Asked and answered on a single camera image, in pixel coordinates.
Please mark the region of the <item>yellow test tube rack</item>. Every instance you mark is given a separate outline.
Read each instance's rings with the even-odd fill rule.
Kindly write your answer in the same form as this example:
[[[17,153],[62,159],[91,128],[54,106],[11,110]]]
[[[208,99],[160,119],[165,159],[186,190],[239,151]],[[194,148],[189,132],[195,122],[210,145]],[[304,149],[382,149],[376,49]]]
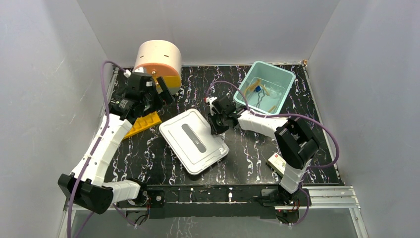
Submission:
[[[134,136],[150,127],[153,127],[155,125],[158,125],[162,123],[159,115],[157,114],[157,112],[153,112],[148,114],[147,116],[144,117],[139,117],[136,119],[136,121],[134,122],[133,126],[131,127],[131,129],[126,133],[126,135],[124,136],[123,139],[127,139],[131,136]]]

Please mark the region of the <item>white bin lid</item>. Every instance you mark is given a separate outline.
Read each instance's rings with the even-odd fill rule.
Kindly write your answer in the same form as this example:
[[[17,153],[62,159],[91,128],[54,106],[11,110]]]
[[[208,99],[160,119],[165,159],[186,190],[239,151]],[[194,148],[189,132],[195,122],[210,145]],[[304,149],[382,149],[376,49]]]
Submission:
[[[188,109],[163,122],[159,131],[186,171],[194,176],[229,152],[223,139],[211,134],[210,124],[196,109]]]

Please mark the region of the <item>tan rubber tube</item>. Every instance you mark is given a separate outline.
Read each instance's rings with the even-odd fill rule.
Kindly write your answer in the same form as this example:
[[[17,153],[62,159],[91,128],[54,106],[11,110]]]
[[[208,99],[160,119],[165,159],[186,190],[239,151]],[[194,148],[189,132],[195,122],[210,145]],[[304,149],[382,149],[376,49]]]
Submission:
[[[254,92],[257,88],[262,89],[268,96],[270,96],[270,93],[266,89],[264,85],[262,85],[262,80],[257,77],[256,81],[252,84],[250,84],[244,91],[244,96],[247,96],[248,93]]]

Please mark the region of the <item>teal plastic bin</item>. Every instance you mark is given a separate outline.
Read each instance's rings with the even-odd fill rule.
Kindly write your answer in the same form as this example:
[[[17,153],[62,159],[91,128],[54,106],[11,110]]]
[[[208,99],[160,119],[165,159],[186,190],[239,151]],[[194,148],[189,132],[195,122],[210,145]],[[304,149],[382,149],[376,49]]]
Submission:
[[[244,96],[244,91],[250,84],[256,81],[257,77],[262,80],[262,85],[264,85],[267,90],[268,88],[284,87],[286,92],[283,100],[278,101],[265,94],[265,97],[262,99],[261,107],[256,108],[255,104],[258,98],[258,92],[251,92],[248,93],[247,96]],[[296,76],[291,71],[263,61],[256,61],[240,83],[240,91],[234,94],[233,100],[237,106],[245,106],[248,104],[252,110],[258,113],[277,115],[280,113],[295,79]],[[277,108],[271,113],[268,113],[267,111],[274,105],[277,105]]]

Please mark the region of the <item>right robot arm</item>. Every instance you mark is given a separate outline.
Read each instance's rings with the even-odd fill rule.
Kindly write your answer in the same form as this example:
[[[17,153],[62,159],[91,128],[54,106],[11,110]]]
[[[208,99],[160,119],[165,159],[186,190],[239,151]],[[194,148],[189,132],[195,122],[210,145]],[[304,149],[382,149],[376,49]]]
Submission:
[[[292,205],[298,200],[304,176],[319,149],[319,140],[308,124],[298,117],[281,119],[273,115],[258,115],[244,106],[237,107],[226,96],[207,97],[208,121],[213,135],[238,127],[270,137],[277,142],[279,154],[269,159],[272,168],[280,166],[279,201]]]

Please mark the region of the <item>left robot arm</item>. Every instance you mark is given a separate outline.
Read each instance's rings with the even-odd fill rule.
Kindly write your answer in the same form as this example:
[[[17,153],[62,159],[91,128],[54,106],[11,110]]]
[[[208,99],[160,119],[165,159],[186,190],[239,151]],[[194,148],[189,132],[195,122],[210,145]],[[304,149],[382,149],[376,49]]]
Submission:
[[[165,77],[142,72],[128,77],[127,85],[111,97],[99,131],[86,154],[70,174],[61,174],[58,186],[73,203],[102,214],[111,205],[130,200],[143,206],[148,200],[145,184],[137,179],[105,182],[106,171],[135,121],[174,101]]]

